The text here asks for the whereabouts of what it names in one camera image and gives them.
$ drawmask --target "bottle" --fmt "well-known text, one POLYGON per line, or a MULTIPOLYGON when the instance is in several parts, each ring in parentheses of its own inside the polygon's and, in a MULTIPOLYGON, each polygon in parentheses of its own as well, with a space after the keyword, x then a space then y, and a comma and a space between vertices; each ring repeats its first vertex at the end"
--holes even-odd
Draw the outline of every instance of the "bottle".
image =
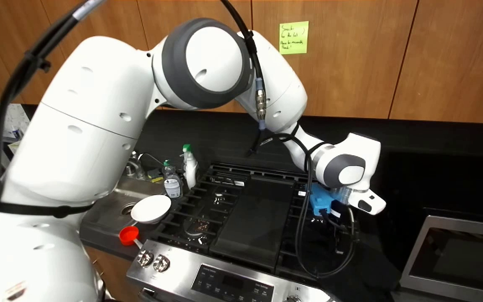
POLYGON ((184 168, 186 185, 187 185, 187 190, 191 190, 196 185, 197 161, 192 156, 191 145, 184 145, 181 151, 182 151, 182 168, 184 168))
POLYGON ((181 180, 174 171, 174 166, 171 166, 169 160, 162 161, 162 173, 164 173, 164 192, 169 198, 179 198, 181 197, 181 180))

